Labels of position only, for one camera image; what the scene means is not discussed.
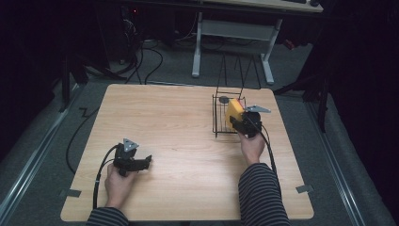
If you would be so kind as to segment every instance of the dark background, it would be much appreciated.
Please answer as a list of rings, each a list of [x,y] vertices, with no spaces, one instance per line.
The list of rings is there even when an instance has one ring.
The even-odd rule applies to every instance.
[[[285,20],[278,43],[314,44],[298,80],[328,73],[329,91],[342,121],[384,203],[399,221],[399,7],[398,0],[322,1],[325,15],[344,16],[350,23],[327,25]],[[54,98],[65,56],[79,53],[103,67],[126,55],[125,47],[107,49],[110,29],[123,40],[118,8],[61,1],[3,1],[0,6],[0,159],[7,155],[35,116]],[[140,10],[144,36],[173,45],[189,31],[193,12]],[[323,71],[331,50],[340,50],[329,71]],[[320,80],[303,87],[320,88]]]

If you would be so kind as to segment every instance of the hand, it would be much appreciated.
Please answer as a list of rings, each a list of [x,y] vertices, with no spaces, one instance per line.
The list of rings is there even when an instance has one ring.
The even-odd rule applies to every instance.
[[[138,171],[126,172],[126,177],[120,176],[119,169],[114,164],[109,164],[107,167],[108,175],[105,180],[106,194],[108,195],[108,201],[105,207],[114,207],[121,209],[124,201],[129,196],[133,181],[138,174]]]
[[[245,135],[238,132],[238,136],[241,139],[241,152],[250,166],[254,163],[260,163],[260,157],[264,149],[264,140],[261,134],[257,134],[255,137],[248,138]]]

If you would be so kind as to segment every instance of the black wire rack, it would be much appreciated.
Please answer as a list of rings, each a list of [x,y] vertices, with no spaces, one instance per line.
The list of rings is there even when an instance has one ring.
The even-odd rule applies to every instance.
[[[241,104],[244,104],[246,106],[246,98],[242,96],[243,89],[245,87],[245,83],[247,80],[247,75],[249,71],[250,65],[253,63],[254,68],[255,68],[255,73],[258,79],[258,84],[259,84],[259,89],[261,88],[261,81],[259,79],[259,74],[256,68],[256,63],[254,56],[251,57],[250,62],[247,67],[246,74],[243,75],[243,70],[242,70],[242,64],[241,64],[241,58],[238,56],[237,59],[235,60],[235,65],[239,66],[239,71],[241,75],[241,89],[239,92],[230,92],[230,91],[222,91],[219,89],[220,85],[220,78],[222,75],[222,71],[224,71],[224,80],[225,80],[225,86],[227,87],[227,73],[226,73],[226,56],[223,54],[222,57],[222,65],[221,65],[221,70],[219,73],[219,77],[217,80],[217,87],[216,87],[216,93],[215,95],[212,95],[212,106],[213,106],[213,132],[215,133],[215,137],[217,137],[218,134],[236,134],[237,132],[233,129],[231,129],[227,123],[226,123],[226,111],[229,105],[230,99],[237,99]]]

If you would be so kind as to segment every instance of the gray carpet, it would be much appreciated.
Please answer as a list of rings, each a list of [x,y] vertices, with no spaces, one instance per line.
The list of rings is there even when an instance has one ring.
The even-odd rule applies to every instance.
[[[147,43],[146,45],[147,47],[151,47],[153,43]],[[310,49],[311,46],[306,46],[290,51],[284,46],[277,45],[270,58],[276,83],[273,87],[267,86],[264,77],[260,75],[262,88],[278,89],[295,81]],[[204,51],[201,62],[201,75],[199,78],[192,78],[193,46],[176,46],[170,48],[160,44],[154,50],[162,54],[163,63],[149,77],[149,83],[168,82],[198,86],[216,86],[222,60],[220,52]],[[144,82],[145,76],[158,65],[161,58],[152,50],[144,50],[143,53],[143,63],[139,68],[139,75],[142,82]],[[240,73],[235,65],[236,59],[237,56],[226,55],[226,71],[229,78],[228,86],[230,87],[240,87],[241,84]],[[240,59],[245,67],[250,60],[248,55],[241,55]],[[113,70],[119,67],[119,65],[113,64]],[[259,73],[262,74],[263,69],[260,66],[259,60],[257,68]],[[131,83],[137,84],[138,82],[139,79],[135,75]],[[103,99],[106,87],[111,83],[116,83],[116,81],[112,81],[106,77],[90,77],[89,83],[84,87],[83,92],[72,105],[67,117],[62,122],[51,144],[49,153],[14,211],[8,225],[83,224],[63,222],[59,216],[65,201],[65,197],[60,196],[60,193],[63,189],[70,187],[73,179],[73,175],[66,164],[65,153],[73,133],[80,123],[85,120],[82,117],[83,110],[79,108],[85,107],[87,114],[95,110]],[[247,86],[249,88],[257,88],[258,86],[253,67],[249,70]],[[277,101],[305,184],[312,185],[314,188],[314,191],[309,194],[314,209],[314,217],[309,220],[293,220],[293,225],[352,225],[327,166],[317,129],[312,125],[314,119],[310,116],[301,98],[295,92],[277,96]],[[1,163],[0,179],[2,184],[0,185],[0,198],[2,200],[6,197],[30,154],[39,145],[40,138],[44,136],[47,129],[55,120],[60,104],[60,91],[58,87],[56,98],[32,122],[7,159]],[[344,175],[348,179],[348,184],[350,184],[350,187],[354,191],[359,208],[363,212],[366,225],[395,225],[389,212],[375,192],[373,183],[365,172],[364,167],[359,162],[331,99],[329,99],[328,104],[326,117],[327,135],[331,141],[334,153],[340,162],[340,166],[342,166]],[[79,164],[94,120],[95,115],[83,125],[81,130],[78,131],[76,138],[72,141],[69,159],[74,169]],[[195,225],[238,225],[238,222],[195,223]]]

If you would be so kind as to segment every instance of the black cable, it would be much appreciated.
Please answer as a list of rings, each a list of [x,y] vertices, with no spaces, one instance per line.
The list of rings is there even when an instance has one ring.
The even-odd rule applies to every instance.
[[[252,43],[257,43],[259,42],[259,40],[247,40],[246,43],[240,43],[238,41],[232,41],[230,39],[226,39],[225,42],[230,43],[230,44],[234,44],[234,45],[241,45],[241,46],[248,46]]]
[[[217,39],[212,39],[212,38],[209,37],[208,40],[210,40],[210,41],[212,42],[212,40],[217,40]],[[225,39],[223,39],[223,38],[222,38],[222,40],[213,41],[213,42],[216,42],[216,43],[220,42],[220,45],[217,46],[216,48],[207,48],[207,47],[205,47],[204,44],[202,43],[202,44],[201,44],[201,48],[206,49],[206,50],[218,50],[218,49],[221,49],[221,48],[225,45]]]
[[[121,69],[121,70],[119,70],[119,71],[117,71],[117,72],[114,72],[114,74],[123,74],[123,73],[127,73],[127,72],[129,72],[130,70],[132,70],[133,68],[134,68],[134,66],[135,66],[135,60],[133,60],[133,61],[131,61],[130,63],[129,63],[129,65],[126,67],[126,68],[124,68],[124,69]],[[94,76],[104,76],[104,74],[103,73],[96,73],[96,72],[94,72],[94,71],[92,71],[92,70],[90,70],[90,69],[88,69],[88,68],[85,68],[85,71],[86,71],[86,73],[89,73],[89,74],[91,74],[91,75],[94,75]]]
[[[141,44],[141,46],[140,46],[140,53],[141,53],[140,62],[138,63],[138,66],[137,66],[137,64],[136,64],[136,69],[135,69],[135,70],[132,72],[132,74],[126,79],[125,84],[129,83],[129,81],[130,81],[130,79],[133,77],[133,75],[134,75],[135,73],[137,73],[138,82],[140,83],[140,85],[142,85],[140,75],[138,74],[138,69],[140,68],[141,63],[143,62],[143,44]]]
[[[94,183],[94,191],[93,191],[93,209],[97,208],[97,197],[98,197],[98,193],[99,193],[99,185],[100,185],[100,178],[101,178],[101,171],[103,170],[103,167],[105,166],[106,163],[108,163],[109,161],[112,161],[113,159],[110,159],[108,161],[106,161],[106,159],[108,158],[109,154],[114,151],[116,148],[118,148],[118,145],[115,145],[114,147],[112,147],[105,155],[104,160],[102,162],[102,164],[100,165],[99,168],[99,172],[97,173],[96,176],[96,181]]]
[[[66,153],[65,153],[65,158],[66,158],[66,160],[67,160],[68,168],[71,170],[71,172],[72,172],[73,174],[75,174],[76,171],[72,168],[71,163],[70,163],[70,157],[69,157],[70,147],[71,147],[72,142],[73,142],[74,138],[76,137],[77,133],[78,133],[79,130],[82,128],[83,124],[85,124],[85,122],[86,122],[88,119],[90,119],[90,117],[93,116],[94,113],[96,113],[99,109],[100,109],[100,108],[97,107],[93,112],[91,112],[91,113],[80,123],[79,127],[77,127],[77,129],[75,130],[75,132],[74,132],[73,135],[72,135],[72,138],[70,139],[70,142],[69,142],[68,147],[67,147],[67,151],[66,151]]]
[[[162,55],[161,55],[158,51],[156,51],[156,50],[147,49],[147,48],[143,48],[143,49],[144,49],[144,50],[153,51],[153,52],[155,52],[156,54],[158,54],[158,55],[161,57],[161,61],[159,62],[158,66],[156,66],[155,69],[153,69],[150,73],[148,73],[147,76],[146,76],[146,78],[144,79],[144,85],[147,85],[147,80],[149,79],[150,75],[151,75],[152,73],[154,73],[159,67],[161,67],[161,64],[162,64],[162,62],[164,61],[164,58],[163,58]]]
[[[144,44],[144,42],[153,42],[153,41],[155,41],[155,45],[154,46],[146,47],[147,49],[153,49],[153,48],[155,48],[155,47],[157,47],[159,45],[159,41],[158,40],[144,40],[143,44]]]
[[[275,174],[276,174],[277,186],[278,186],[278,188],[279,188],[279,195],[281,196],[281,187],[280,187],[280,185],[279,185],[279,176],[277,175],[276,163],[275,163],[274,156],[273,156],[273,152],[272,152],[272,148],[271,148],[271,145],[270,145],[270,137],[269,137],[269,134],[267,133],[266,128],[262,125],[264,131],[265,131],[266,134],[267,134],[267,138],[266,138],[266,137],[264,136],[264,134],[262,133],[262,130],[258,129],[258,127],[255,125],[255,123],[254,123],[249,117],[246,117],[245,114],[244,114],[243,116],[244,116],[247,120],[249,120],[249,122],[250,122],[250,123],[253,125],[253,127],[258,131],[258,133],[261,134],[261,136],[262,136],[264,142],[266,143],[267,150],[268,150],[269,156],[270,156],[270,165],[271,165],[272,170],[273,170],[273,171],[275,172]]]
[[[189,38],[184,39],[184,40],[176,40],[176,41],[175,41],[175,44],[180,45],[180,46],[183,46],[183,47],[191,47],[191,46],[194,46],[197,42],[196,42],[195,40],[190,41],[190,40],[191,40],[192,38],[194,38],[194,37],[196,37],[196,36],[192,36],[192,37],[189,37]]]
[[[187,32],[187,35],[185,35],[184,37],[175,40],[175,42],[179,41],[179,40],[185,40],[185,39],[190,39],[191,37],[196,37],[196,35],[192,35],[194,28],[196,27],[197,24],[197,18],[199,17],[199,14],[196,12],[196,15],[194,17],[194,21],[193,24],[191,25],[191,29],[190,31]]]

